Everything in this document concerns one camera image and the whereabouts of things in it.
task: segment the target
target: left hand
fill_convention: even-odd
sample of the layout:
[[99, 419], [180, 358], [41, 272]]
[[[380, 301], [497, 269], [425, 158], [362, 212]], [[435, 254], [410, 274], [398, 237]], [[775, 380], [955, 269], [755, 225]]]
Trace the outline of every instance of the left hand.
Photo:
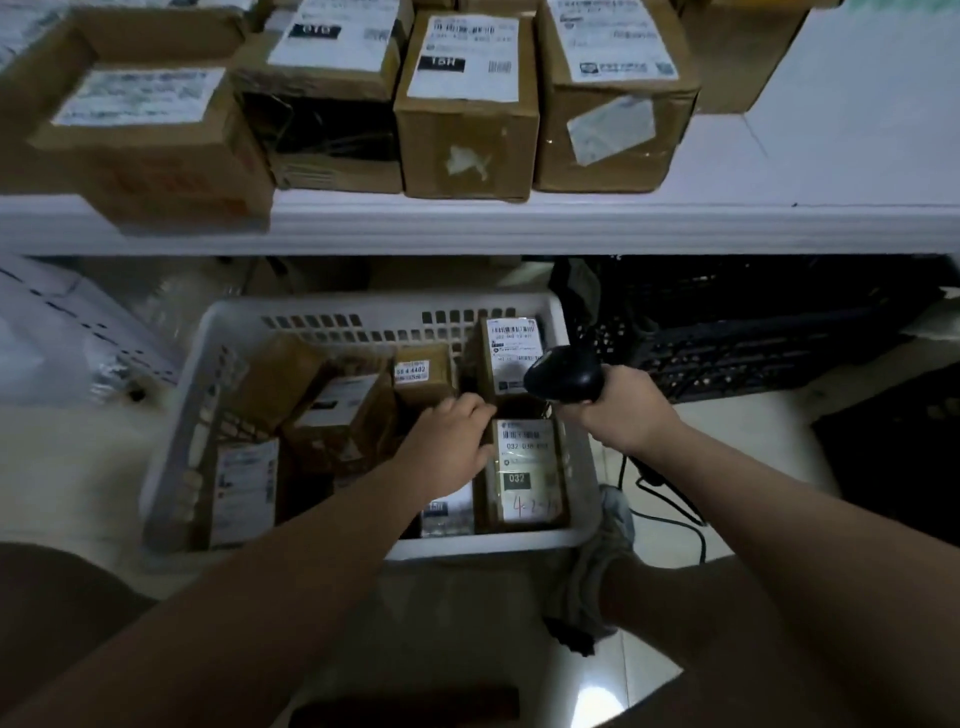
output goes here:
[[391, 461], [421, 489], [423, 505], [460, 490], [487, 465], [493, 445], [480, 438], [495, 412], [472, 393], [423, 410]]

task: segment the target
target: right hand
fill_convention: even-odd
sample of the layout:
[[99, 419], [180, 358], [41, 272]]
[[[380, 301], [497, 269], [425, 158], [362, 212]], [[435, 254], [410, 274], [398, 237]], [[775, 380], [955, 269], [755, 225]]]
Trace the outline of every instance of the right hand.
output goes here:
[[558, 417], [608, 448], [649, 457], [683, 422], [646, 372], [605, 366], [604, 374], [607, 381], [597, 402], [554, 405]]

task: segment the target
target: hand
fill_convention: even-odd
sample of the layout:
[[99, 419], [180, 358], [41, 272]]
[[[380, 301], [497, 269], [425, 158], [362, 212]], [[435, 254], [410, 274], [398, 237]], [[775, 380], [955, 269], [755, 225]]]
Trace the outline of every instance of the hand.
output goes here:
[[557, 416], [576, 423], [609, 448], [643, 459], [683, 425], [670, 402], [646, 372], [604, 367], [600, 399], [555, 405]]
[[391, 463], [423, 489], [423, 505], [459, 491], [487, 465], [493, 445], [481, 447], [480, 438], [495, 412], [479, 395], [466, 394], [420, 414]]

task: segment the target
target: black cable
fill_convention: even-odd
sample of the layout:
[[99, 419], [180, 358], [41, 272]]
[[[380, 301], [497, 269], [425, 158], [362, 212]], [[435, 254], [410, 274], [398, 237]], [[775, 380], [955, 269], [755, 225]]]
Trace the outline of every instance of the black cable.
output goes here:
[[[616, 480], [616, 487], [621, 491], [623, 490], [623, 475], [626, 471], [627, 471], [627, 456], [624, 455], [623, 460], [620, 461], [620, 476]], [[639, 488], [641, 491], [645, 491], [646, 493], [649, 493], [653, 496], [658, 497], [660, 500], [666, 501], [667, 503], [672, 505], [675, 509], [677, 509], [682, 514], [684, 514], [685, 517], [690, 519], [691, 522], [696, 523], [699, 526], [706, 525], [703, 521], [700, 521], [699, 519], [692, 517], [683, 508], [681, 508], [679, 505], [677, 505], [672, 500], [670, 500], [670, 498], [666, 496], [662, 496], [661, 494], [657, 493], [657, 491], [651, 490], [650, 488], [647, 488], [645, 485], [640, 485], [641, 480], [642, 478], [638, 478], [635, 483], [637, 488]], [[658, 523], [669, 523], [670, 525], [678, 525], [680, 528], [686, 528], [689, 531], [693, 531], [695, 534], [697, 534], [697, 538], [700, 539], [699, 563], [704, 564], [707, 561], [707, 539], [704, 537], [703, 532], [699, 528], [696, 528], [695, 526], [690, 525], [690, 523], [684, 523], [682, 521], [674, 521], [672, 519], [662, 519], [659, 516], [648, 516], [645, 513], [639, 513], [638, 511], [635, 511], [633, 508], [630, 509], [630, 512], [635, 516], [639, 516], [642, 519], [646, 519], [647, 521], [656, 521]]]

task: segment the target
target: black plastic crate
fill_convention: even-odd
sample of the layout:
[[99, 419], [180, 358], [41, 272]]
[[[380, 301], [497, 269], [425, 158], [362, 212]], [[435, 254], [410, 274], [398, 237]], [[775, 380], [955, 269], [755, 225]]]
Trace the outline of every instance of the black plastic crate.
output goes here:
[[960, 364], [813, 424], [844, 499], [960, 546]]
[[867, 361], [956, 282], [948, 260], [925, 255], [583, 261], [587, 273], [558, 260], [551, 279], [570, 339], [649, 372], [674, 402], [797, 387]]

